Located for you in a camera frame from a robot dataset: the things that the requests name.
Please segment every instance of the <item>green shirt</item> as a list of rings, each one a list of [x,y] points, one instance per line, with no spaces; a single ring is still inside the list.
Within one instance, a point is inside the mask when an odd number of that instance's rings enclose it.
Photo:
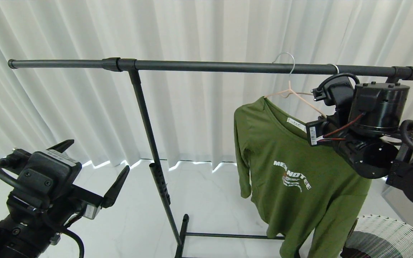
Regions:
[[[332,147],[310,147],[305,124],[268,99],[239,107],[234,135],[241,196],[269,224],[267,236],[285,235],[282,258],[315,229],[308,258],[338,257],[371,180],[359,176]]]

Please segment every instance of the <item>laundry basket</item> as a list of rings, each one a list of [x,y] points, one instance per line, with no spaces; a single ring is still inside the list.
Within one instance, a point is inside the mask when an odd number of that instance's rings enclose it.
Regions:
[[[413,258],[413,227],[380,215],[361,216],[341,257]]]

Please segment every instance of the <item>curtain fold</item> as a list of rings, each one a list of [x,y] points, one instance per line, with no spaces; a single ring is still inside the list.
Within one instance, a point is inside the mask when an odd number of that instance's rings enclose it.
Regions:
[[[68,154],[81,162],[152,158],[127,73],[11,70],[8,59],[272,62],[284,51],[297,63],[413,66],[413,1],[0,1],[0,157],[75,139]],[[289,78],[309,92],[326,76],[141,71],[161,158],[235,161],[234,110]],[[402,83],[411,86],[403,119],[413,119],[413,81]],[[271,101],[305,122],[317,117],[297,98]]]

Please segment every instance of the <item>metal hook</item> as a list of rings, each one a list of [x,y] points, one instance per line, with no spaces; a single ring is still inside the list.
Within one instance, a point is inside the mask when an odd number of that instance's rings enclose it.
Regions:
[[[289,53],[289,52],[281,52],[280,54],[278,54],[277,57],[275,57],[275,60],[272,62],[272,64],[275,63],[282,54],[289,54],[289,55],[292,57],[292,59],[293,59],[293,68],[291,69],[291,72],[290,72],[290,75],[289,75],[289,77],[291,77],[291,74],[292,74],[292,72],[294,71],[294,67],[295,67],[295,59],[294,59],[294,56],[293,56],[291,53]]]
[[[337,67],[337,65],[335,65],[335,64],[330,64],[330,65],[332,65],[332,66],[334,66],[334,67],[336,68],[337,74],[341,73],[341,72],[339,72],[339,67]]]

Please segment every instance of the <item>clothing rack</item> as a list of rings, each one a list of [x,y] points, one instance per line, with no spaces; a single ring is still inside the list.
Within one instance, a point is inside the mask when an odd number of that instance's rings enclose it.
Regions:
[[[372,67],[352,65],[331,64],[277,64],[277,63],[239,63],[239,62],[186,62],[186,61],[146,61],[136,59],[124,59],[119,57],[105,58],[102,60],[13,60],[8,61],[12,69],[17,68],[101,68],[113,72],[127,71],[138,101],[144,129],[151,148],[154,163],[149,165],[154,182],[167,214],[177,242],[175,258],[183,258],[182,251],[186,237],[225,237],[225,238],[248,238],[269,239],[264,235],[236,235],[236,234],[212,234],[188,232],[189,215],[182,218],[181,230],[178,232],[172,211],[170,209],[170,196],[167,191],[156,140],[151,127],[149,113],[144,100],[143,88],[139,70],[152,71],[197,71],[197,72],[253,72],[253,73],[290,73],[304,75],[334,75],[336,73],[349,72],[357,76],[379,76],[387,77],[387,83],[396,83],[398,80],[413,80],[413,67]]]

